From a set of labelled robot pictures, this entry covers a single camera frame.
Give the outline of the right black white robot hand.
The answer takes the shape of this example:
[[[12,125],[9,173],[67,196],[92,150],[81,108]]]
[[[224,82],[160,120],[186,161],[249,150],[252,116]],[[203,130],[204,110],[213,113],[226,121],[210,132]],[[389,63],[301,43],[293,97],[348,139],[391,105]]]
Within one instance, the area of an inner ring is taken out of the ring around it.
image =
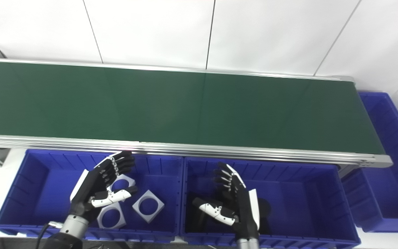
[[[224,201],[205,201],[199,197],[193,205],[216,221],[232,227],[237,243],[258,243],[260,210],[256,189],[249,190],[239,173],[229,164],[217,163],[214,182]]]

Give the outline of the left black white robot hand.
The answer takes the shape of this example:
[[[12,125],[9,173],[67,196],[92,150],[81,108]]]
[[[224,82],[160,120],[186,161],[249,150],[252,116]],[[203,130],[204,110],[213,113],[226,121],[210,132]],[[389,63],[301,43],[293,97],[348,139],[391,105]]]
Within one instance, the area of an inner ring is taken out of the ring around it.
[[[71,199],[69,214],[92,223],[97,219],[103,207],[126,200],[136,194],[139,190],[137,186],[109,190],[119,176],[131,172],[134,166],[135,159],[131,151],[121,151],[104,158],[83,179]]]

